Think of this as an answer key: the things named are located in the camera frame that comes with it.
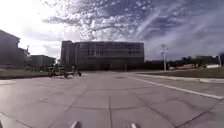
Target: sky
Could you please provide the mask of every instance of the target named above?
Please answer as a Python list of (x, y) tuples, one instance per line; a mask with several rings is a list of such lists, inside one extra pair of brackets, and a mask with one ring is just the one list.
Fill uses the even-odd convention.
[(144, 42), (145, 58), (224, 52), (223, 0), (0, 0), (0, 29), (31, 54), (60, 57), (62, 40)]

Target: paved plaza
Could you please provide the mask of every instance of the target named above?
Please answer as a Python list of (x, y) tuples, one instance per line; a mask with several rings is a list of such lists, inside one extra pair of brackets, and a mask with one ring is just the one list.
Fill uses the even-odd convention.
[(222, 97), (223, 84), (131, 73), (0, 80), (0, 120), (3, 128), (223, 128)]

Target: white line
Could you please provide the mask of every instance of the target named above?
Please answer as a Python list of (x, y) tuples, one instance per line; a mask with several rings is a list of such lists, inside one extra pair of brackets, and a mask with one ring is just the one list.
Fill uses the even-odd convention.
[(206, 94), (206, 93), (201, 93), (201, 92), (195, 92), (195, 91), (186, 90), (186, 89), (182, 89), (182, 88), (172, 87), (172, 86), (165, 85), (165, 84), (154, 83), (154, 82), (151, 82), (148, 80), (143, 80), (143, 79), (134, 78), (134, 77), (129, 77), (129, 78), (139, 80), (139, 81), (149, 83), (149, 84), (159, 85), (159, 86), (163, 86), (163, 87), (170, 88), (170, 89), (175, 89), (175, 90), (179, 90), (179, 91), (183, 91), (183, 92), (188, 92), (188, 93), (204, 96), (204, 97), (214, 98), (214, 99), (218, 99), (218, 100), (224, 99), (224, 97), (222, 97), (222, 96), (216, 96), (216, 95), (211, 95), (211, 94)]

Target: grass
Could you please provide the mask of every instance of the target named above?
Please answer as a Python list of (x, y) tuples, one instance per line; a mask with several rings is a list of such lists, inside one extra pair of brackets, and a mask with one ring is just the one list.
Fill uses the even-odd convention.
[(188, 71), (160, 72), (160, 73), (142, 73), (148, 75), (176, 76), (176, 77), (194, 77), (194, 78), (224, 78), (224, 68), (198, 69)]
[(0, 76), (37, 76), (37, 75), (47, 75), (46, 72), (31, 72), (19, 69), (7, 69), (1, 70)]

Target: large building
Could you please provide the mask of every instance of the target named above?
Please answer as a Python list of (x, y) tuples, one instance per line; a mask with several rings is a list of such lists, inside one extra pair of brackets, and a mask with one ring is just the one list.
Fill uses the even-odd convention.
[(63, 41), (61, 63), (81, 69), (126, 69), (144, 62), (144, 44)]
[(0, 66), (22, 67), (28, 54), (18, 47), (20, 38), (0, 30)]
[(55, 63), (55, 58), (45, 55), (31, 55), (30, 65), (33, 67), (49, 67)]

